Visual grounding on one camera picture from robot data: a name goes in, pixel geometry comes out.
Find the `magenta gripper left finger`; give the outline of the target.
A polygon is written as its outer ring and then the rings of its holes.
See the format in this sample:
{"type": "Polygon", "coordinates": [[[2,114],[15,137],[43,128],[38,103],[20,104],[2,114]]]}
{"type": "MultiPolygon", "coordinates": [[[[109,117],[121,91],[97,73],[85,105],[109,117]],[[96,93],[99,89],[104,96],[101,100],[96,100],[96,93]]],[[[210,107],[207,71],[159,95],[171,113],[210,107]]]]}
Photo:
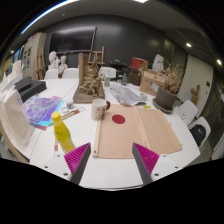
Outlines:
{"type": "Polygon", "coordinates": [[[67,153],[64,158],[71,171],[71,182],[78,185],[83,176],[88,158],[91,153],[91,144],[86,143],[67,153]]]}

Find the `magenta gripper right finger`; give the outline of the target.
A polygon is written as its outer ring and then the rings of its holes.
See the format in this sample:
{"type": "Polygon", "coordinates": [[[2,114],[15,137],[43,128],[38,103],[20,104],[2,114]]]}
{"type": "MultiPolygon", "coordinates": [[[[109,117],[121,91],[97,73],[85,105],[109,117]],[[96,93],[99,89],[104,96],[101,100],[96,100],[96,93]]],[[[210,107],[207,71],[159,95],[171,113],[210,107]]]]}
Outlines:
{"type": "Polygon", "coordinates": [[[143,185],[152,183],[151,174],[159,159],[159,155],[137,143],[134,143],[132,146],[132,154],[134,155],[143,185]]]}

